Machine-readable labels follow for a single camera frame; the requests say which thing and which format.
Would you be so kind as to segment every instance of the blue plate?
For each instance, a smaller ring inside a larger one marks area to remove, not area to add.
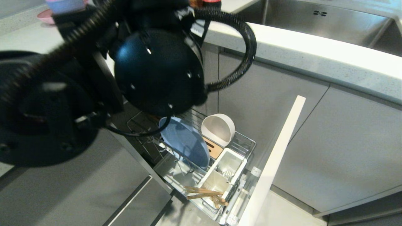
[[[161,127],[166,117],[159,121]],[[199,132],[192,126],[184,123],[184,120],[172,117],[169,125],[160,133],[163,140],[175,149],[180,155],[200,167],[207,167],[209,164],[209,152]]]

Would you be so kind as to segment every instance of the pink plate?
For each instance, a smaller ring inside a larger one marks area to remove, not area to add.
[[[36,17],[47,24],[54,24],[54,20],[51,17],[52,14],[53,12],[51,11],[51,9],[48,9],[39,13]]]

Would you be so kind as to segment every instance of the black hose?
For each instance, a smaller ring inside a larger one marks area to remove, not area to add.
[[[214,8],[195,8],[194,18],[227,24],[235,28],[242,35],[246,43],[246,53],[236,70],[222,80],[207,84],[207,92],[224,89],[239,80],[252,65],[257,51],[255,35],[250,26],[236,15],[217,11]]]
[[[154,131],[151,131],[151,132],[145,133],[145,134],[134,134],[134,133],[124,132],[122,130],[119,130],[119,129],[116,129],[116,128],[112,127],[111,125],[107,125],[106,129],[112,131],[113,133],[117,133],[117,134],[125,136],[125,137],[148,137],[148,136],[158,134],[162,130],[164,130],[166,127],[168,127],[168,125],[170,123],[170,119],[171,119],[171,116],[167,116],[165,123],[159,129],[156,129]]]
[[[15,74],[0,84],[0,124],[12,131],[19,127],[41,126],[24,116],[18,107],[29,92],[40,84],[60,64],[77,52],[76,47],[98,39],[109,25],[117,20],[126,0],[108,0],[94,14],[65,38],[65,43],[45,55],[32,66],[19,68]]]

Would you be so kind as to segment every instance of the white cup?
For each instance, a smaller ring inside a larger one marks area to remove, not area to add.
[[[235,131],[232,119],[224,114],[210,115],[201,124],[201,133],[223,147],[230,143]]]

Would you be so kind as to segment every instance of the chopsticks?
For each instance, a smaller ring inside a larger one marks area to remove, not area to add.
[[[225,199],[222,199],[219,197],[219,195],[223,195],[223,192],[219,191],[212,191],[208,190],[205,188],[200,188],[200,187],[191,187],[191,186],[184,186],[187,192],[189,193],[198,193],[198,195],[189,195],[187,196],[187,199],[199,199],[199,198],[205,198],[205,197],[211,197],[213,203],[215,204],[216,208],[219,208],[219,205],[229,205],[228,202],[225,201]]]

